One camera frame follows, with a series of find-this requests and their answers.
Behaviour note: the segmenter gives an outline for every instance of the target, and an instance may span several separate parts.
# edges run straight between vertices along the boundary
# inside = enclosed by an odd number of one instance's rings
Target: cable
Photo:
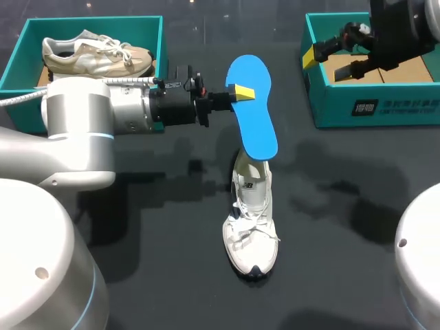
[[[36,91],[34,93],[17,96],[16,98],[8,98],[6,100],[0,100],[0,107],[7,107],[9,105],[17,105],[19,103],[27,102],[35,98],[41,98],[46,94],[47,90]]]

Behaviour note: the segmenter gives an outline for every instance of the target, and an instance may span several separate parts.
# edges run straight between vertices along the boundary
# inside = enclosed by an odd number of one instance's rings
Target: shoelace
[[[104,39],[105,47],[98,49],[98,53],[111,53],[113,56],[121,55],[125,64],[131,64],[131,53],[124,49],[126,46],[131,46],[129,43],[121,43],[119,40],[112,39],[104,34],[99,37]]]
[[[259,232],[266,234],[271,239],[276,239],[277,241],[280,241],[280,239],[276,235],[274,236],[267,232],[267,230],[262,228],[262,226],[265,226],[268,223],[267,219],[261,218],[263,216],[263,213],[267,210],[267,207],[269,206],[268,200],[265,201],[263,209],[255,212],[254,214],[249,213],[248,208],[239,197],[237,198],[236,205],[239,207],[241,217],[243,217],[244,219],[229,220],[232,226],[232,231],[234,232],[232,237],[234,242],[240,241],[244,235],[250,234],[254,230],[258,230]]]

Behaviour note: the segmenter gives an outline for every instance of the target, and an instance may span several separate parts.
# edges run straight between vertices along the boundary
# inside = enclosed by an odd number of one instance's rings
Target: gray sneaker
[[[152,69],[153,54],[87,30],[71,40],[43,40],[43,60],[54,78],[137,78]]]

